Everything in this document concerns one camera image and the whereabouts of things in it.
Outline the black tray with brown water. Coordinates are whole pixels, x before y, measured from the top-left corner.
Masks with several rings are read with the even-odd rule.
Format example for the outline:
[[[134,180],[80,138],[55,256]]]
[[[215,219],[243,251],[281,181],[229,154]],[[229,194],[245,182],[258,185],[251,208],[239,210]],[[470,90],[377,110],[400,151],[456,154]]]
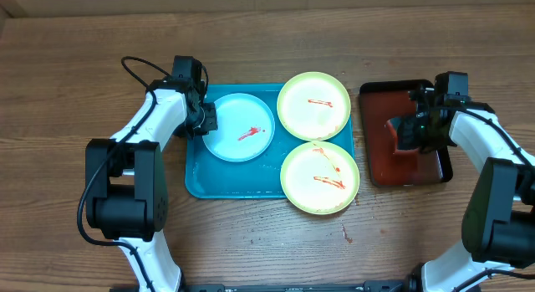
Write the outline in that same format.
[[[426,79],[371,82],[359,89],[359,110],[364,130],[371,181],[377,187],[418,186],[449,182],[453,177],[447,149],[421,154],[395,151],[395,138],[387,121],[416,112],[409,92],[431,88]]]

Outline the teal plastic tray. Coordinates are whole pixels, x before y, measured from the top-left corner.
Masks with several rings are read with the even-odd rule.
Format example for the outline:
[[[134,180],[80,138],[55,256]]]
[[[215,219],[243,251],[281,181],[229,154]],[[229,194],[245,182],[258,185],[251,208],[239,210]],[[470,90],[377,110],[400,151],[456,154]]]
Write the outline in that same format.
[[[274,137],[267,150],[243,162],[224,161],[211,154],[202,140],[205,136],[188,140],[185,186],[192,196],[213,199],[286,197],[280,182],[281,166],[288,153],[304,141],[288,133],[277,117],[277,97],[282,87],[282,83],[209,86],[207,102],[233,93],[254,95],[264,101],[275,118]],[[355,158],[351,117],[340,133],[327,141]]]

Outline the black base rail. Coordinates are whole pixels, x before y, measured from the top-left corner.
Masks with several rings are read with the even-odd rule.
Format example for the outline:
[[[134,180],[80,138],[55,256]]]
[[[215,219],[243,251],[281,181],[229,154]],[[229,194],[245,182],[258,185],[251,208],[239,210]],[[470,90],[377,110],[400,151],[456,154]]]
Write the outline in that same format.
[[[402,280],[368,280],[361,284],[313,285],[243,285],[223,284],[185,285],[180,292],[402,292]]]

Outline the light blue plate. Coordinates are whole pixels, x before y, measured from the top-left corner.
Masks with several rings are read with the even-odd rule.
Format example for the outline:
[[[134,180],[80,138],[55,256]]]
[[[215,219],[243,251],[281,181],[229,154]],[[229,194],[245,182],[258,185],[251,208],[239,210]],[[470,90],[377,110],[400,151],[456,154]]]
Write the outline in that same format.
[[[249,161],[262,154],[275,133],[275,120],[258,97],[235,93],[215,101],[217,129],[202,137],[208,151],[229,162]]]

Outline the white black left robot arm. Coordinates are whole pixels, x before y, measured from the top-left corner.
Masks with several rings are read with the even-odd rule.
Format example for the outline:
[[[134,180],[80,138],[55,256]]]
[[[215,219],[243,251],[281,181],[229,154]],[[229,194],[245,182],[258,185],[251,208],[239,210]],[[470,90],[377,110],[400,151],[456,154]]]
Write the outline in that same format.
[[[199,60],[177,55],[161,73],[143,83],[145,102],[125,127],[86,146],[76,224],[86,242],[122,250],[140,291],[185,291],[163,232],[169,200],[162,154],[173,136],[216,130],[217,113],[205,101],[209,79]]]

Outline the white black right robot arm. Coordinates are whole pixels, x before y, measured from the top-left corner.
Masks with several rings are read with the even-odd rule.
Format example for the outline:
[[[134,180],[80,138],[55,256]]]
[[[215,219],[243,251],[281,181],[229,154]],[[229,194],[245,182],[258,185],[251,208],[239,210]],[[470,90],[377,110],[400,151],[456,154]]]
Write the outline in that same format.
[[[405,291],[478,291],[500,274],[532,280],[523,269],[534,263],[534,213],[512,208],[534,205],[534,157],[500,125],[495,110],[468,94],[468,76],[448,71],[431,87],[408,93],[415,113],[386,125],[395,150],[444,150],[459,146],[479,178],[461,223],[461,241],[406,277]]]

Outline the yellow plate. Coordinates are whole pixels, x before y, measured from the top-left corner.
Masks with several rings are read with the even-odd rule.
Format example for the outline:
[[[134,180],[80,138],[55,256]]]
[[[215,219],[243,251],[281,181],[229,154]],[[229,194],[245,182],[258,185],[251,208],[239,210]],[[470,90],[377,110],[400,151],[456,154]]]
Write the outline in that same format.
[[[314,215],[329,215],[351,204],[359,191],[360,174],[354,158],[342,147],[310,141],[284,159],[280,182],[295,207]]]
[[[326,141],[349,121],[351,100],[342,83],[330,74],[305,72],[288,80],[277,99],[283,127],[304,141]]]

